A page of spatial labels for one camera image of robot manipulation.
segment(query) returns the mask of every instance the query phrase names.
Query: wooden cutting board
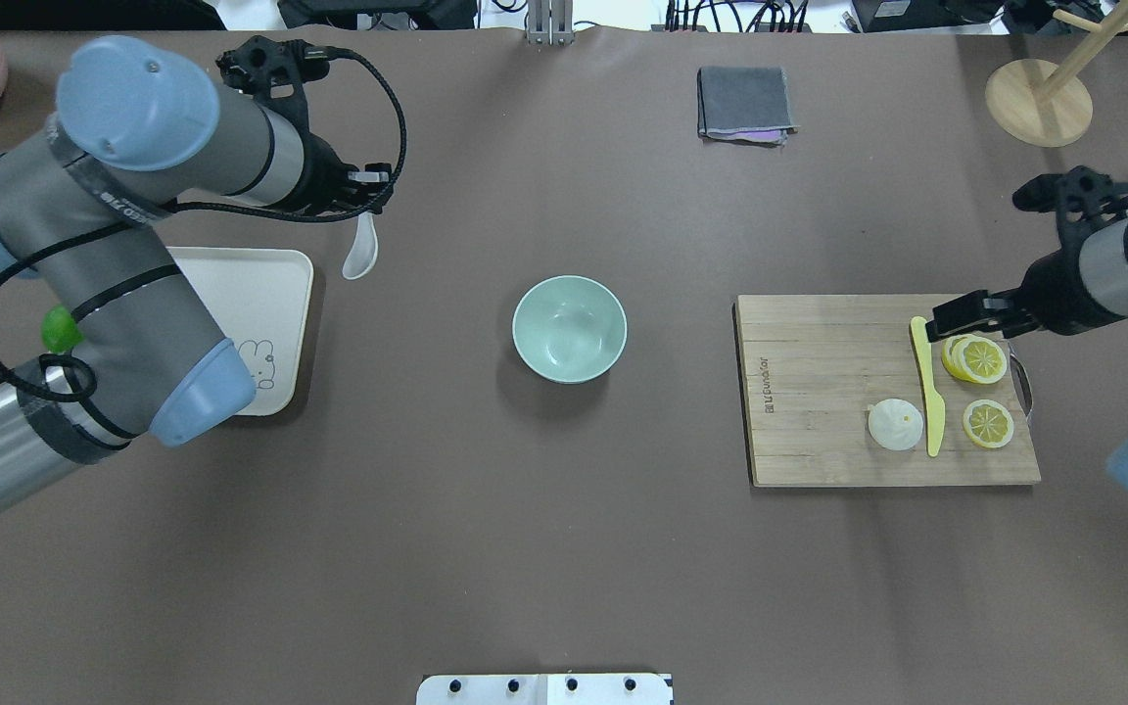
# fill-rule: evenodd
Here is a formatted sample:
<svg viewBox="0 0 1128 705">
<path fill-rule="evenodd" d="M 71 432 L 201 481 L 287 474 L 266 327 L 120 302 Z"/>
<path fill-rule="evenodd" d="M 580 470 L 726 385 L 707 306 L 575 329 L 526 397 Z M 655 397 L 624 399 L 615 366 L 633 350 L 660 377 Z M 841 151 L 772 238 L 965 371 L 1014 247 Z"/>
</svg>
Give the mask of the wooden cutting board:
<svg viewBox="0 0 1128 705">
<path fill-rule="evenodd" d="M 937 458 L 925 434 L 913 450 L 885 450 L 869 435 L 869 406 L 906 398 L 925 412 L 909 341 L 913 316 L 932 317 L 941 294 L 739 296 L 734 317 L 743 371 L 751 477 L 757 486 L 976 486 L 1039 482 L 1034 446 L 1011 376 L 997 384 L 954 379 L 934 353 L 946 402 Z M 1007 343 L 998 336 L 999 346 Z M 1016 421 L 997 450 L 972 444 L 963 409 L 993 398 Z"/>
</svg>

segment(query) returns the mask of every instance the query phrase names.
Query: gray cloth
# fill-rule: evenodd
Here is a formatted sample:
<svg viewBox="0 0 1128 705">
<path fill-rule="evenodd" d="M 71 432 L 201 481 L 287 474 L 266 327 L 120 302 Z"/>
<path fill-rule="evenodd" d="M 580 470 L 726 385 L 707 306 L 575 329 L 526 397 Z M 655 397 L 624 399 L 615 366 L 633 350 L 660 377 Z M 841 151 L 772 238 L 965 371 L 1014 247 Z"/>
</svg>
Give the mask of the gray cloth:
<svg viewBox="0 0 1128 705">
<path fill-rule="evenodd" d="M 795 132 L 781 67 L 703 67 L 699 138 L 779 144 Z"/>
</svg>

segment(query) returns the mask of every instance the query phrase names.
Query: table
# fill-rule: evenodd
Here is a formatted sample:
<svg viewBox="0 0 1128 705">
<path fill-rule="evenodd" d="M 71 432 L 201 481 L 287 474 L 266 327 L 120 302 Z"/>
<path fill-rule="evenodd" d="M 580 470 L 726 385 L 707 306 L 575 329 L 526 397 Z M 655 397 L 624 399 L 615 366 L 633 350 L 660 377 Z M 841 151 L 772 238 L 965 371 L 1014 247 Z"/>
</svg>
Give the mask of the table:
<svg viewBox="0 0 1128 705">
<path fill-rule="evenodd" d="M 1128 179 L 1128 39 L 1083 71 L 1059 151 L 984 107 L 1070 41 L 662 36 L 596 28 L 358 36 L 411 126 L 370 276 L 350 227 L 187 213 L 169 245 L 293 247 L 318 270 L 303 387 L 191 444 L 151 438 L 0 515 L 0 702 L 412 702 L 440 672 L 650 669 L 697 702 L 1128 702 L 1128 321 L 1016 341 L 1033 487 L 749 486 L 739 293 L 1015 285 L 1057 246 L 1008 195 L 1087 164 Z M 39 129 L 81 35 L 5 37 L 0 151 Z M 149 36 L 201 60 L 229 34 Z M 694 72 L 786 68 L 783 149 L 703 143 Z M 308 89 L 349 160 L 389 159 L 359 67 Z M 631 318 L 613 372 L 559 387 L 510 344 L 555 273 Z M 0 350 L 35 355 L 43 287 Z"/>
</svg>

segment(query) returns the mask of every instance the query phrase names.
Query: white label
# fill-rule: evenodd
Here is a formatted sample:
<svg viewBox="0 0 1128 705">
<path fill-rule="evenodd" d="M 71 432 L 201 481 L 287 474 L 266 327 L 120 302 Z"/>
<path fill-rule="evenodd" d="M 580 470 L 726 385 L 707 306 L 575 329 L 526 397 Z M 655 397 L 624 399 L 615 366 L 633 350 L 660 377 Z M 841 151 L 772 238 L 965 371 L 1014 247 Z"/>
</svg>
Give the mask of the white label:
<svg viewBox="0 0 1128 705">
<path fill-rule="evenodd" d="M 909 5 L 913 5 L 913 0 L 889 0 L 887 3 L 878 5 L 878 11 L 873 14 L 873 18 L 902 17 L 904 12 L 908 11 Z"/>
</svg>

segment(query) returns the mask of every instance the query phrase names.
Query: yellow knife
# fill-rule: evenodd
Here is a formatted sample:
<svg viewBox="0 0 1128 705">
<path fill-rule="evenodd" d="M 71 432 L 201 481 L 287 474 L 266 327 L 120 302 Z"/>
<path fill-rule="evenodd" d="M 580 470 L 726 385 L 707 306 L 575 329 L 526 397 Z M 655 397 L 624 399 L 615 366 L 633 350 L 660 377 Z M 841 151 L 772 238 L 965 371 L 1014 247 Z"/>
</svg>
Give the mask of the yellow knife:
<svg viewBox="0 0 1128 705">
<path fill-rule="evenodd" d="M 909 323 L 913 334 L 913 352 L 916 353 L 916 370 L 922 376 L 922 396 L 925 398 L 925 449 L 931 458 L 938 457 L 938 448 L 943 447 L 943 424 L 946 409 L 943 396 L 934 389 L 934 356 L 931 355 L 931 336 L 925 333 L 925 318 L 913 316 Z"/>
</svg>

